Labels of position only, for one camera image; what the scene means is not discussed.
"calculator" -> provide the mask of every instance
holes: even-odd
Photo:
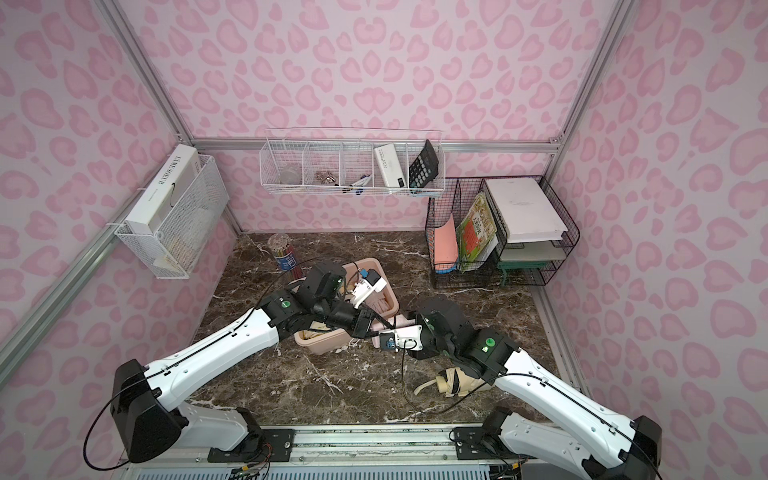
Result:
[[[438,159],[432,142],[427,140],[419,156],[408,167],[409,187],[424,188],[437,177]]]

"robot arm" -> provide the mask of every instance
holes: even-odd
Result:
[[[421,327],[419,348],[411,350],[408,339],[416,327]],[[417,359],[449,357],[467,375],[517,396],[562,427],[538,425],[507,411],[487,429],[491,437],[487,445],[500,442],[508,453],[541,458],[586,480],[655,478],[661,437],[655,422],[644,416],[630,420],[582,395],[505,334],[490,328],[475,330],[447,298],[425,301],[416,326],[382,335],[392,337],[392,344]]]
[[[371,322],[384,321],[362,301],[383,284],[377,274],[368,277],[349,303],[338,298],[344,269],[320,263],[298,289],[277,290],[200,342],[147,366],[130,360],[118,367],[111,414],[130,461],[145,462],[171,447],[211,447],[210,462],[254,460],[265,436],[250,412],[202,409],[184,400],[239,361],[308,329],[312,321],[344,328],[356,338],[370,336]],[[660,460],[658,425],[645,417],[631,421],[583,396],[508,336],[474,329],[445,297],[424,302],[416,325],[382,331],[379,339],[383,348],[407,349],[417,359],[448,356],[467,375],[525,400],[563,428],[506,412],[488,430],[489,444],[541,458],[585,479],[654,477],[652,464]]]
[[[370,271],[353,290],[352,303],[338,298],[346,271],[319,263],[297,289],[277,290],[255,308],[207,338],[142,366],[135,359],[115,372],[111,415],[131,462],[146,462],[171,447],[211,447],[209,459],[249,462],[263,451],[264,434],[245,409],[222,412],[189,405],[195,390],[241,360],[313,321],[369,336],[381,317],[362,302],[386,283]]]

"wire basket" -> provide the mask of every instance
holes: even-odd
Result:
[[[116,232],[159,279],[190,277],[230,199],[214,158],[200,155],[200,162],[202,170],[154,235],[133,233],[126,223]]]
[[[525,175],[515,177],[450,177],[445,183],[445,194],[439,198],[429,199],[425,235],[429,245],[429,261],[432,265],[432,285],[435,288],[472,288],[502,284],[502,272],[496,267],[502,251],[505,248],[525,248],[525,244],[507,244],[504,223],[492,196],[488,193],[485,181],[491,178],[517,177],[525,177]],[[579,229],[551,185],[541,176],[529,175],[529,177],[534,178],[539,183],[554,210],[568,229],[563,233],[560,240],[552,242],[555,247],[563,249],[567,258],[579,241]],[[451,215],[454,224],[458,226],[469,212],[469,208],[475,201],[475,196],[481,191],[486,193],[486,199],[496,223],[497,247],[491,252],[488,259],[482,262],[435,263],[435,228],[445,225]],[[563,262],[564,260],[550,260],[540,268],[508,270],[505,284],[544,286],[549,283]]]
[[[426,140],[438,158],[438,175],[423,188],[384,184],[373,149],[394,144],[406,185],[409,165]],[[439,131],[372,128],[293,128],[267,131],[259,155],[261,184],[274,194],[348,194],[439,197],[445,190],[445,153]],[[372,175],[363,187],[352,184]]]

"vent grille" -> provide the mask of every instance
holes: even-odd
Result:
[[[148,468],[138,480],[227,480],[230,468]],[[260,480],[489,480],[487,466],[276,467]]]

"marble floor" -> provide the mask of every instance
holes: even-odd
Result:
[[[196,340],[237,319],[277,278],[279,270],[266,248],[267,238],[267,234],[251,234],[239,239]],[[462,306],[476,328],[494,326],[511,335],[545,368],[557,372],[528,288],[434,290],[423,232],[305,233],[292,234],[291,239],[299,260],[335,253],[354,260],[375,257],[382,264],[401,311],[413,309],[418,298],[445,294]],[[416,412],[402,397],[401,360],[400,353],[382,352],[367,340],[353,339],[342,349],[317,356],[293,339],[286,339],[208,382],[195,392],[192,402],[216,408],[246,407],[262,425],[481,422],[496,405],[507,406],[530,419],[546,420],[499,389],[476,392],[441,415]],[[416,386],[451,366],[446,358],[417,362],[406,356],[405,366],[409,398],[421,410],[439,410],[455,402],[457,398],[444,398],[434,386],[417,397],[412,394]]]

